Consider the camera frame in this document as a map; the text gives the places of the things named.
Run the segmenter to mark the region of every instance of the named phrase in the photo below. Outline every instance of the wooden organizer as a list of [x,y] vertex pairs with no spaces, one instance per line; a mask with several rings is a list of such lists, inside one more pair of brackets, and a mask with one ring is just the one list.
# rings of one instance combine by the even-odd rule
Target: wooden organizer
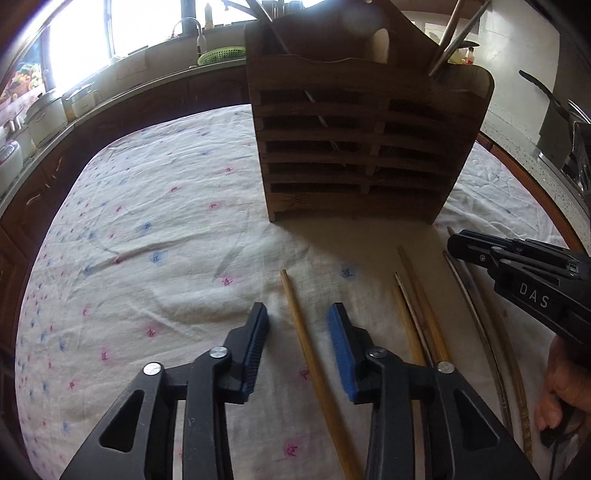
[[[302,14],[310,15],[313,8]],[[292,17],[293,22],[297,15],[284,19]],[[421,33],[406,22],[402,26],[414,29],[412,35]],[[281,30],[280,22],[274,25]],[[396,36],[400,34],[397,25]],[[271,222],[278,213],[295,211],[435,220],[482,124],[493,91],[489,72],[447,65],[432,79],[426,62],[408,68],[404,62],[397,65],[392,55],[388,64],[277,55],[272,32],[259,22],[247,26],[245,37]],[[325,38],[326,44],[318,40],[316,56],[324,49],[331,59],[330,34]],[[404,58],[397,48],[394,57]],[[290,51],[298,51],[297,46]]]

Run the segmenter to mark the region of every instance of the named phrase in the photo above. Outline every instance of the white pot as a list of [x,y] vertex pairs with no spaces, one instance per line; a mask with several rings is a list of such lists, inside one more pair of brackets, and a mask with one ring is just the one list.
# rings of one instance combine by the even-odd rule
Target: white pot
[[21,170],[21,147],[15,141],[10,141],[0,148],[0,196],[7,192]]
[[16,140],[18,142],[18,145],[21,147],[23,160],[26,160],[33,156],[36,148],[33,143],[33,139],[31,138],[31,131],[28,125],[25,125],[18,131],[18,133],[14,137],[14,140]]
[[53,92],[41,96],[27,111],[27,125],[37,147],[55,137],[68,124],[61,97]]

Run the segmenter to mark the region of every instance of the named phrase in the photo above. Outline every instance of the metal screw head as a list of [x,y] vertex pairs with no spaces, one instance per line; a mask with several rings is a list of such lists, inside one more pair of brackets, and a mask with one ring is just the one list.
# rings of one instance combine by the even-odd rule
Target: metal screw head
[[157,373],[160,373],[161,370],[162,365],[156,362],[151,362],[144,367],[144,373],[146,375],[155,375]]
[[368,354],[372,358],[384,358],[386,356],[386,349],[380,346],[376,346],[370,349]]
[[456,367],[454,367],[450,362],[439,362],[437,364],[437,369],[442,374],[451,374],[456,369]]
[[212,358],[224,358],[228,354],[228,349],[224,346],[215,346],[209,351]]

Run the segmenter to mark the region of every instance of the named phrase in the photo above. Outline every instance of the bottle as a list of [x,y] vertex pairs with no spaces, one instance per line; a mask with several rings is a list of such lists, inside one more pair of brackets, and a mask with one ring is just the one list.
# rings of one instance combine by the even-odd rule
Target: bottle
[[212,14],[212,6],[209,4],[205,4],[205,30],[209,30],[213,28],[213,14]]
[[462,60],[464,65],[472,65],[474,63],[474,47],[468,47],[466,56]]

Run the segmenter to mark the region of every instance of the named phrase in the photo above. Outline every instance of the wooden stick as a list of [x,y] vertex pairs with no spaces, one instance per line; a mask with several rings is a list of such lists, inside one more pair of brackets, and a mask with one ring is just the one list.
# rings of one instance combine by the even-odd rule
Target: wooden stick
[[421,342],[418,339],[417,329],[415,328],[413,320],[410,317],[410,313],[408,312],[408,307],[404,301],[400,287],[397,285],[393,286],[392,295],[394,296],[394,301],[396,302],[398,312],[402,318],[402,324],[404,325],[404,329],[407,333],[410,351],[413,355],[413,363],[416,365],[421,365],[422,367],[426,367],[427,361],[425,360],[425,355],[423,354],[423,347],[421,347]]
[[443,339],[443,335],[441,334],[441,330],[439,328],[439,324],[437,323],[437,317],[435,317],[435,312],[429,303],[429,299],[427,298],[427,294],[425,293],[425,289],[421,284],[420,280],[417,277],[416,272],[414,271],[414,267],[412,262],[410,261],[409,257],[406,255],[404,248],[402,246],[398,247],[398,255],[400,256],[400,260],[402,260],[402,264],[407,271],[408,276],[410,277],[410,281],[413,284],[414,294],[417,297],[417,301],[421,310],[423,311],[423,317],[425,318],[425,322],[427,323],[427,329],[431,338],[433,339],[433,343],[435,346],[435,358],[434,360],[439,362],[451,362],[452,357],[449,354],[449,350]]
[[400,293],[402,294],[402,299],[404,301],[403,306],[405,307],[405,310],[410,314],[410,319],[413,323],[413,332],[416,335],[416,337],[418,338],[420,345],[422,347],[423,359],[425,360],[427,365],[433,366],[434,355],[433,355],[433,352],[431,351],[431,348],[429,347],[429,344],[427,343],[427,339],[425,338],[425,335],[423,333],[423,329],[421,328],[421,323],[418,321],[417,312],[415,311],[415,309],[413,307],[413,303],[410,300],[410,296],[408,295],[408,290],[407,290],[406,286],[404,285],[404,282],[402,282],[402,278],[400,278],[400,275],[398,275],[398,272],[394,273],[394,279],[396,280],[396,283],[398,284],[398,289],[399,289]]
[[439,46],[437,50],[433,54],[433,58],[431,59],[431,67],[435,66],[435,63],[443,54],[443,51],[451,42],[453,34],[456,32],[457,23],[460,20],[460,14],[462,13],[462,8],[464,7],[465,0],[457,0],[456,6],[453,9],[452,16],[449,18],[449,22],[447,22],[447,26],[445,27],[445,31],[443,32],[443,36],[439,41]]
[[445,50],[443,50],[443,53],[441,55],[439,55],[439,58],[435,62],[435,65],[433,66],[433,68],[429,72],[429,76],[431,78],[435,77],[438,74],[439,70],[441,70],[441,67],[443,67],[443,65],[445,63],[447,63],[447,61],[452,56],[452,54],[459,48],[460,43],[462,43],[464,41],[464,38],[466,38],[466,36],[470,33],[470,30],[472,29],[472,27],[474,27],[474,25],[476,25],[476,22],[479,20],[479,18],[482,16],[482,14],[486,11],[486,9],[491,4],[491,2],[492,2],[492,0],[485,1],[485,3],[480,7],[478,12],[476,12],[474,14],[474,16],[464,26],[464,28],[462,28],[460,33],[458,33],[456,38],[454,38],[452,40],[452,42],[447,46],[447,48]]
[[326,426],[328,427],[333,444],[335,445],[343,473],[347,480],[362,480],[363,470],[359,464],[357,455],[355,454],[349,433],[345,429],[345,423],[340,416],[339,406],[330,390],[328,382],[326,381],[326,376],[322,370],[320,360],[312,347],[312,341],[306,329],[304,317],[301,314],[296,295],[291,288],[290,278],[288,277],[286,270],[281,270],[280,275],[281,283],[283,283],[283,290],[287,297],[287,303],[290,307],[291,317],[294,321],[295,330],[300,340],[301,349],[304,352],[304,358],[308,363],[308,370],[310,371],[310,378],[314,385],[316,398],[318,399]]
[[447,260],[447,265],[452,271],[453,278],[456,280],[457,286],[460,288],[464,300],[468,305],[468,310],[470,310],[472,320],[474,320],[474,325],[476,326],[478,336],[480,337],[480,342],[486,355],[488,367],[491,369],[492,379],[495,382],[496,393],[499,397],[499,404],[501,405],[501,416],[503,418],[503,425],[511,434],[511,436],[513,436],[513,421],[511,420],[511,408],[509,406],[509,398],[507,397],[507,388],[505,386],[505,380],[503,379],[503,375],[501,374],[501,367],[499,366],[499,361],[496,357],[495,351],[492,348],[491,337],[488,334],[488,331],[486,330],[484,323],[482,323],[480,314],[476,310],[474,301],[472,300],[472,297],[470,296],[470,293],[468,292],[466,285],[464,284],[463,278],[460,275],[460,272],[456,265],[457,260],[453,259],[445,250],[443,251],[443,256]]
[[[447,227],[447,232],[450,235],[454,234],[453,229],[449,226]],[[495,329],[495,333],[499,339],[499,344],[501,345],[501,350],[503,351],[503,355],[507,361],[507,365],[509,366],[511,382],[513,383],[513,389],[515,390],[515,398],[517,399],[517,407],[519,410],[519,422],[521,423],[521,440],[523,443],[523,451],[527,459],[531,462],[533,458],[533,452],[531,447],[530,412],[527,407],[527,396],[525,393],[525,386],[523,385],[521,369],[519,368],[519,363],[517,362],[517,356],[513,350],[513,346],[511,345],[511,339],[509,338],[509,333],[507,333],[507,329],[505,328],[505,323],[494,306],[494,301],[489,292],[490,289],[486,288],[474,265],[469,263],[465,263],[465,265],[468,269],[468,272],[472,276],[472,281],[476,287],[476,291],[482,299],[482,303],[484,304],[492,326]]]

